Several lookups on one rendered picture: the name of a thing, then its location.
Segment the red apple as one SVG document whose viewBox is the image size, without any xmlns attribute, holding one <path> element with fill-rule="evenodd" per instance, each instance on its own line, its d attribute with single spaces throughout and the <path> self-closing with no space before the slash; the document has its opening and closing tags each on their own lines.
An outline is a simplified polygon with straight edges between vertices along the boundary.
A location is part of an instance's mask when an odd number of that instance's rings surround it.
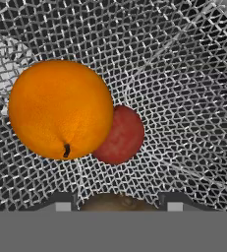
<svg viewBox="0 0 227 252">
<path fill-rule="evenodd" d="M 128 106 L 117 105 L 110 133 L 93 156 L 109 164 L 123 163 L 138 152 L 143 139 L 144 126 L 139 115 Z"/>
</svg>

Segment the orange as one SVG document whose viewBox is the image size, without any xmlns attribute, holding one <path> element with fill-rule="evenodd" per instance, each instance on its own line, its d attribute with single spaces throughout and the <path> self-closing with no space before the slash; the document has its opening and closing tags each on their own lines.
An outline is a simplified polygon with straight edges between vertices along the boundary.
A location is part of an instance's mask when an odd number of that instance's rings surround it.
<svg viewBox="0 0 227 252">
<path fill-rule="evenodd" d="M 44 158 L 81 158 L 106 139 L 113 120 L 111 94 L 100 76 L 68 60 L 28 67 L 14 83 L 8 103 L 21 142 Z"/>
</svg>

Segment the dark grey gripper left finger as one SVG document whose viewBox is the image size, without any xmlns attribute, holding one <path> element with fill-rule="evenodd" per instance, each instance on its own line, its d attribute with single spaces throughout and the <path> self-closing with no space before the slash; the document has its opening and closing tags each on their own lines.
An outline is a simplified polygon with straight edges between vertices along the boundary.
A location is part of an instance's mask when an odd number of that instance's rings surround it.
<svg viewBox="0 0 227 252">
<path fill-rule="evenodd" d="M 46 202 L 29 207 L 30 211 L 41 211 L 52 209 L 54 212 L 74 212 L 77 206 L 78 194 L 70 192 L 55 192 Z"/>
</svg>

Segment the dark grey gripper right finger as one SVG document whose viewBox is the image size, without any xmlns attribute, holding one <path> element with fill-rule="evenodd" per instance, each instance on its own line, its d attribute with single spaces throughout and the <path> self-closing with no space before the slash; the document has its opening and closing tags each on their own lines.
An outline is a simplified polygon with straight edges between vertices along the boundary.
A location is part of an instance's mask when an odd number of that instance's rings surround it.
<svg viewBox="0 0 227 252">
<path fill-rule="evenodd" d="M 161 192 L 158 194 L 160 211 L 188 212 L 206 211 L 212 212 L 212 208 L 191 200 L 186 194 L 180 192 Z"/>
</svg>

